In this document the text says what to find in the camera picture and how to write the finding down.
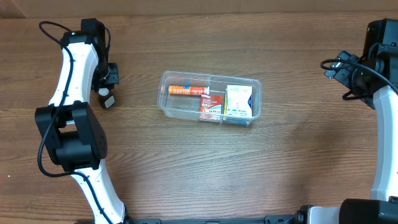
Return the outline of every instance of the clear plastic container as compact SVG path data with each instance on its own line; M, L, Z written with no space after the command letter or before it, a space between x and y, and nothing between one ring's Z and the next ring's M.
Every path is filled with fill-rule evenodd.
M193 95L172 95L169 93L169 86L201 86L209 87L210 95L222 95L223 104L221 114L204 113L200 111L201 96ZM228 85L251 86L251 109L252 115L240 117L224 114L225 91ZM162 109L170 118L189 119L194 121L203 120L201 114L211 114L213 117L220 116L213 120L217 123L249 125L253 120L258 119L261 114L262 86L259 80L239 77L226 77L221 75L207 75L188 72L166 71L162 75L157 96L157 106Z

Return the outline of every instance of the blue label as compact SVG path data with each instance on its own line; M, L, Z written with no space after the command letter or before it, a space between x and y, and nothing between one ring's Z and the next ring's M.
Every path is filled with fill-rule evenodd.
M249 100L248 100L248 105L249 105L250 108L251 108L251 96L250 96L250 98L249 98Z

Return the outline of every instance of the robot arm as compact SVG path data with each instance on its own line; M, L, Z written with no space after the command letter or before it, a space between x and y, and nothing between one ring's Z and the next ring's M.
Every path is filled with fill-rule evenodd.
M76 100L90 103L91 82L93 80L95 68L98 65L97 52L93 44L85 44L84 42L68 44L67 47L73 55L74 63L68 96L63 105L72 105ZM60 80L49 105L54 104L58 106L60 104L62 93L68 79L70 58L65 49L62 49L62 54L63 64Z
M377 113L377 167L371 199L398 196L398 95L385 86L373 94Z
M47 107L37 108L35 120L44 139L49 156L61 165L79 184L95 216L95 224L127 223L124 204L114 191L105 166L107 143L105 133L90 108L90 91L99 93L103 108L114 103L110 92L118 84L115 63L108 63L104 44L104 25L96 19L83 19L81 30L66 32L61 40L63 65L55 94ZM61 99L70 74L72 53L73 70L67 96ZM61 133L60 128L74 124L76 131Z
M99 204L102 206L104 213L108 216L112 223L125 223L126 209L124 204L114 191L111 179L109 178L108 171L105 166L105 159L102 159L99 163L98 169L83 168L77 169L75 172L79 172L88 177L90 183L93 186L95 195ZM94 213L95 224L108 224L108 221L101 214L98 209L93 193L91 192L87 182L83 180L83 177L79 175L72 175L72 177L78 182L84 195L87 198L88 203Z

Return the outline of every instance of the red box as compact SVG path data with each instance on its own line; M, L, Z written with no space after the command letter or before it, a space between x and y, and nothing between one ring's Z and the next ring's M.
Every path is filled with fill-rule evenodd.
M200 114L201 121L220 121L221 108L223 105L223 95L202 95L200 101L200 112L207 112L212 114Z

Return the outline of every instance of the wooden table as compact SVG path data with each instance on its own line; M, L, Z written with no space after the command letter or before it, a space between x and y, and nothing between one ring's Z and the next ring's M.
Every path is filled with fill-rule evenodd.
M396 12L99 17L119 65L116 106L91 107L108 138L109 175L134 218L234 218L294 213L369 198L376 112L319 63L361 55L368 22ZM71 29L80 18L46 19ZM70 177L37 168L37 107L62 66L40 19L0 19L0 223L73 223L93 214ZM61 37L63 31L46 28ZM167 118L156 106L165 70L255 78L260 119L248 128ZM44 152L44 167L55 167Z

